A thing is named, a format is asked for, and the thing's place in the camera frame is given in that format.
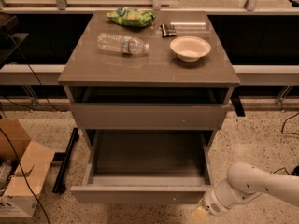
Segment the yellow taped gripper finger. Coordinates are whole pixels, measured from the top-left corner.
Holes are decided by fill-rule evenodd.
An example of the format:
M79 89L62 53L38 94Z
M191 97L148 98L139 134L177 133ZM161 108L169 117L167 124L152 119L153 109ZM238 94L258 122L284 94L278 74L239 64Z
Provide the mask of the yellow taped gripper finger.
M191 217L193 218L194 221L197 221L197 222L203 222L203 221L207 221L209 219L208 211L201 204L199 204L191 212Z

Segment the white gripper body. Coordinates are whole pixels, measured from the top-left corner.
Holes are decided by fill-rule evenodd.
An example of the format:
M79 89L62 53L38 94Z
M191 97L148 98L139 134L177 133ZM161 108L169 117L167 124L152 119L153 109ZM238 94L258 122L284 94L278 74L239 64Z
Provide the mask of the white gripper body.
M224 207L216 197L214 189L209 189L203 195L201 204L210 215L215 217L224 215L228 212L228 209Z

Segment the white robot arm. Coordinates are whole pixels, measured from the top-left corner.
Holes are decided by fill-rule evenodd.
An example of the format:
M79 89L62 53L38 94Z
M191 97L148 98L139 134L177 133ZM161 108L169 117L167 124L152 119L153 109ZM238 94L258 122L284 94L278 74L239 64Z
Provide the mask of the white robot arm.
M226 178L204 194L191 217L204 222L210 216L218 217L236 205L257 201L265 195L299 206L299 177L269 173L244 162L233 163Z

